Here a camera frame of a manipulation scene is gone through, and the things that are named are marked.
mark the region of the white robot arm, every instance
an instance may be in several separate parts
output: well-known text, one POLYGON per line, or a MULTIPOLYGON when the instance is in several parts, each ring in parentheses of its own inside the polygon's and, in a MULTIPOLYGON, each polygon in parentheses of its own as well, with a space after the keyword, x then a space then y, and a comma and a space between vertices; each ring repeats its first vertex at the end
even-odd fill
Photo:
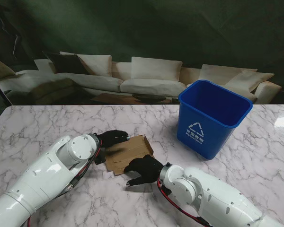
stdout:
POLYGON ((284 227, 257 209, 240 191, 200 169, 167 163, 161 170, 160 183, 213 227, 284 227))
POLYGON ((58 139, 0 197, 0 227, 19 227, 40 207, 73 188, 100 151, 93 134, 58 139))

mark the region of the cardboard piece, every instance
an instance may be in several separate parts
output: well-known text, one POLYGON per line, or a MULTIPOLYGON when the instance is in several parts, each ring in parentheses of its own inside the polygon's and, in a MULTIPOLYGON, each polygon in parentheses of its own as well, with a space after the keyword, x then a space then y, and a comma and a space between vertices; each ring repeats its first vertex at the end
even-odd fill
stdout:
POLYGON ((125 167, 137 157, 153 154, 153 149, 146 136, 135 136, 128 141, 118 143, 106 149, 106 166, 115 175, 124 173, 125 167))

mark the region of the recycling symbol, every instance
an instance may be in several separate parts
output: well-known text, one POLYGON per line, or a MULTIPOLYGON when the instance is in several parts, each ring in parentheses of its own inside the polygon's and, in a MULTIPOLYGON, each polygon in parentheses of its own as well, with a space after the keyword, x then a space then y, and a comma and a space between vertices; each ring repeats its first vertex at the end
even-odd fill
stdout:
POLYGON ((191 131, 197 133, 199 136, 204 137, 204 133, 203 133, 202 127, 201 127, 201 125, 200 125, 199 122, 196 122, 196 123, 194 123, 194 124, 189 125, 188 128, 189 128, 191 131))

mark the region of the white marble surface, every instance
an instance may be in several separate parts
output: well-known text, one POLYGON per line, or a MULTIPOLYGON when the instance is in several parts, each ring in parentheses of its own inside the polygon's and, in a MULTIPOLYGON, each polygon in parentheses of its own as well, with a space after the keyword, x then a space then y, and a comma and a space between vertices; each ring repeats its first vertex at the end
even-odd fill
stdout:
MULTIPOLYGON (((177 121, 178 105, 9 107, 0 117, 0 195, 60 136, 119 129, 145 134, 162 163, 215 175, 284 224, 284 105, 255 105, 211 161, 177 140, 177 121)), ((92 166, 75 190, 35 213, 31 226, 197 226, 155 184, 127 189, 128 179, 92 166)))

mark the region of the dark pillow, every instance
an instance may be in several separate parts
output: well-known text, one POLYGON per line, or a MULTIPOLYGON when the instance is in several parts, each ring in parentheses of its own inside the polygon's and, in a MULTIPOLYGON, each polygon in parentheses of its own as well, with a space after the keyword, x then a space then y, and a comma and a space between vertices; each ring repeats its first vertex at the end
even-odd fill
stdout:
POLYGON ((45 56, 53 62, 56 73, 68 72, 77 74, 89 74, 83 67, 79 57, 76 54, 58 54, 43 51, 45 56))

